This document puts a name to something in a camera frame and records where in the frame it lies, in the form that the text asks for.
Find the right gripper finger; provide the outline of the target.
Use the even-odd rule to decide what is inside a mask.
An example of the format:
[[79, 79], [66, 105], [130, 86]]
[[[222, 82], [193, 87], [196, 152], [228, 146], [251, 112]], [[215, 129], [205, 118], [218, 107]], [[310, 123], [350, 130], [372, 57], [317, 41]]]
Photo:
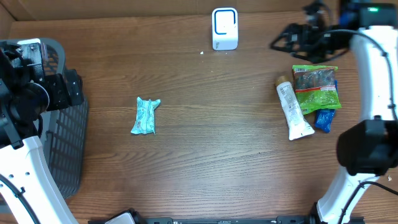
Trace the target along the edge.
[[294, 33], [294, 25], [290, 24], [281, 31], [281, 33], [274, 39], [274, 42], [278, 42], [283, 38], [289, 40], [293, 33]]
[[276, 50], [279, 52], [285, 52], [285, 53], [293, 53], [294, 52], [293, 45], [291, 43], [285, 42], [282, 45], [277, 45], [278, 42], [279, 42], [278, 40], [271, 42], [269, 45], [270, 49]]

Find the green red snack bag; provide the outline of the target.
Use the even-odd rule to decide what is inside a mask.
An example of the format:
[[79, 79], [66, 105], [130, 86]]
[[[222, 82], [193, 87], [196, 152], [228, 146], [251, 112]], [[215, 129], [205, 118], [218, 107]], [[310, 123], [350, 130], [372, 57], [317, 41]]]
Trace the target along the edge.
[[341, 108], [335, 83], [337, 70], [326, 65], [292, 66], [295, 95], [303, 114]]

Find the blue snack packet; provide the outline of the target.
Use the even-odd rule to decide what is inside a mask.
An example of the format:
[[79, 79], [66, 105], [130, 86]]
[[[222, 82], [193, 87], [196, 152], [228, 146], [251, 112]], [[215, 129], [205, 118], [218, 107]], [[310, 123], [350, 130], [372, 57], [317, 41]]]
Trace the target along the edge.
[[329, 133], [335, 112], [341, 106], [338, 101], [338, 81], [334, 80], [334, 85], [331, 84], [331, 80], [323, 82], [317, 95], [315, 127]]

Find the white tube gold cap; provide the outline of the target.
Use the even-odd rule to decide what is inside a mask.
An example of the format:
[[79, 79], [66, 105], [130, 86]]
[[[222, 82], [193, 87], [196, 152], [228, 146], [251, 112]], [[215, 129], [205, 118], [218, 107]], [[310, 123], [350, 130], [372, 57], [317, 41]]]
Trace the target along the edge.
[[315, 133], [302, 114], [293, 86], [287, 76], [280, 76], [275, 81], [282, 110], [289, 129], [289, 140], [293, 141]]

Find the teal small packet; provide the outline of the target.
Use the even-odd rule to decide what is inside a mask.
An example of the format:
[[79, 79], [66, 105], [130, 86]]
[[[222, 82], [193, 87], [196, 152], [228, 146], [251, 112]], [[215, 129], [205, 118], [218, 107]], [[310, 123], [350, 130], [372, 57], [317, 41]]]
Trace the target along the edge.
[[155, 134], [155, 109], [160, 103], [160, 100], [143, 100], [137, 97], [136, 121], [131, 134]]

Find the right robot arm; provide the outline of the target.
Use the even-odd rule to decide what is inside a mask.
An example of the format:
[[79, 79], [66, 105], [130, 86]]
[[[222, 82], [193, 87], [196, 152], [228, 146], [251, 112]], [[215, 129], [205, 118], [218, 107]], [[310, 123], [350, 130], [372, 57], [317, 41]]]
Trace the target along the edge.
[[359, 123], [337, 141], [338, 172], [306, 216], [277, 223], [362, 223], [351, 212], [365, 191], [397, 166], [397, 8], [391, 3], [341, 1], [337, 24], [325, 22], [322, 1], [305, 6], [307, 23], [290, 24], [273, 50], [324, 63], [354, 53], [361, 90]]

